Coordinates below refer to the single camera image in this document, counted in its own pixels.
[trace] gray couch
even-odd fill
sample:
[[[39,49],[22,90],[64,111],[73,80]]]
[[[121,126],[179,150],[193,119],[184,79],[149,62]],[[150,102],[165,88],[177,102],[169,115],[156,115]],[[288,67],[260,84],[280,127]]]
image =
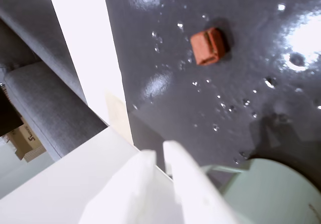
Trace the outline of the gray couch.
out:
[[[86,105],[51,0],[0,0],[0,19],[0,82],[58,160],[107,125]]]

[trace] red block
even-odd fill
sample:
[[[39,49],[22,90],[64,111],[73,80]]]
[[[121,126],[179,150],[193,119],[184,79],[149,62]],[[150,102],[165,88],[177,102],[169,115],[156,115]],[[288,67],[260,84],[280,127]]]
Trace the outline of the red block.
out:
[[[225,55],[222,35],[214,27],[192,35],[191,45],[197,65],[216,63]]]

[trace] dark gray floor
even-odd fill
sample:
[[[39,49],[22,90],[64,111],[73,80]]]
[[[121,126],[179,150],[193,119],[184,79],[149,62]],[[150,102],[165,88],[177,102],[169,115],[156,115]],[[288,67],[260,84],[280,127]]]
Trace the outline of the dark gray floor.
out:
[[[237,165],[252,152],[321,187],[321,0],[106,3],[139,148],[161,156],[174,139],[201,165]],[[196,66],[186,39],[210,26],[231,51]]]

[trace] cardboard box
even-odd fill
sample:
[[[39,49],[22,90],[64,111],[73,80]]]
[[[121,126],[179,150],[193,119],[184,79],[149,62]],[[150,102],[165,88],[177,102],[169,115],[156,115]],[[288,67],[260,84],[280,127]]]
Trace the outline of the cardboard box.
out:
[[[10,131],[6,137],[16,147],[16,155],[20,160],[23,158],[29,162],[46,151],[38,137],[31,130],[30,126],[21,117],[23,125]]]

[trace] light green object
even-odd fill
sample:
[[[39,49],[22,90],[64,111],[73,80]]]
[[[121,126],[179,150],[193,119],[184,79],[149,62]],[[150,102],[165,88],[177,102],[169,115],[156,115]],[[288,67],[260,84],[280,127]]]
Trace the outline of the light green object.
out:
[[[221,189],[241,223],[321,224],[321,194],[305,177],[271,160],[245,166]]]

